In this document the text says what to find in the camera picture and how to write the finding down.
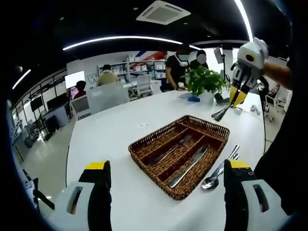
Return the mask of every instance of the woven cutlery tray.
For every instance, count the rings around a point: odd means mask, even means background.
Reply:
[[[224,148],[230,131],[222,126],[186,115],[171,124],[132,143],[128,150],[137,165],[169,196],[175,200],[186,198],[211,169]],[[189,140],[178,146],[167,157],[164,154],[189,135]],[[193,156],[209,145],[205,155],[175,186],[169,183],[192,164]]]

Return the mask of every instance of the fork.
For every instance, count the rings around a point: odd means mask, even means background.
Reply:
[[[182,140],[179,141],[178,144],[174,145],[164,156],[163,158],[157,158],[156,160],[154,160],[152,162],[153,166],[156,166],[160,161],[162,161],[163,159],[165,159],[170,153],[172,153],[174,150],[176,150],[177,148],[184,146],[187,144],[188,140],[191,138],[191,135],[186,135]]]

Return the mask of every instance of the black ceiling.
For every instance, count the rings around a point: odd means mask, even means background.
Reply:
[[[12,92],[12,97],[20,97],[40,79],[75,59],[117,51],[176,48],[174,44],[142,39],[96,42],[62,51],[67,45],[89,39],[141,35],[190,44],[217,39],[248,40],[233,0],[166,1],[192,14],[164,26],[135,20],[153,0],[41,1],[39,4],[27,1],[24,6],[19,5],[12,12],[14,21],[18,22],[11,30],[12,38],[17,40],[13,49],[14,63],[32,71]],[[290,27],[286,18],[270,0],[242,0],[242,3],[254,36],[268,43],[271,55],[287,56]],[[12,85],[19,77],[11,78]]]

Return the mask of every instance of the knife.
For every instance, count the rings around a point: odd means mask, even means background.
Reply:
[[[198,163],[198,161],[204,156],[208,148],[209,145],[204,145],[199,149],[199,151],[193,156],[192,164],[189,167],[187,167],[187,169],[183,173],[173,178],[173,180],[169,183],[170,188],[174,188],[185,177],[185,175],[189,172],[189,170],[191,170],[191,168],[195,166]]]

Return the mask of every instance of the white flower pot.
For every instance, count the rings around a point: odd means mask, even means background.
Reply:
[[[199,95],[200,102],[207,106],[213,106],[214,104],[214,93],[211,91],[204,91],[201,95]]]

